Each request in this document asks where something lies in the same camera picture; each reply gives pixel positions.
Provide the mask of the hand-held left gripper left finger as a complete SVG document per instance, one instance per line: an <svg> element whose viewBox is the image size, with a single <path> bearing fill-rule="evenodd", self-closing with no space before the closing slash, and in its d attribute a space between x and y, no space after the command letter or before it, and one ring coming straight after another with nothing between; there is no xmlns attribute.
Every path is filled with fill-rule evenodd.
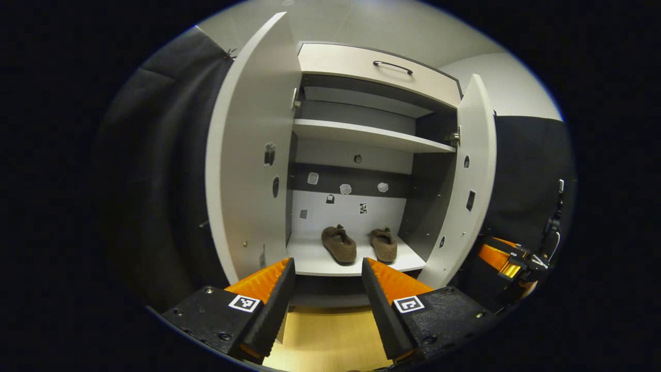
<svg viewBox="0 0 661 372"><path fill-rule="evenodd" d="M163 318L227 357L263 362L290 306L295 278L295 261L286 257L225 289L202 287Z"/></svg>

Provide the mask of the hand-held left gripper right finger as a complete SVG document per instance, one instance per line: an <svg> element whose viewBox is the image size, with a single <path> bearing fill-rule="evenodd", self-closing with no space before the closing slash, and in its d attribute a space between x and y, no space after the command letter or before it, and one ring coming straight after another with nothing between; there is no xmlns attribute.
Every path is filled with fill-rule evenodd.
<svg viewBox="0 0 661 372"><path fill-rule="evenodd" d="M498 316L454 286L432 289L378 260L362 260L361 280L388 359L426 362L489 331Z"/></svg>

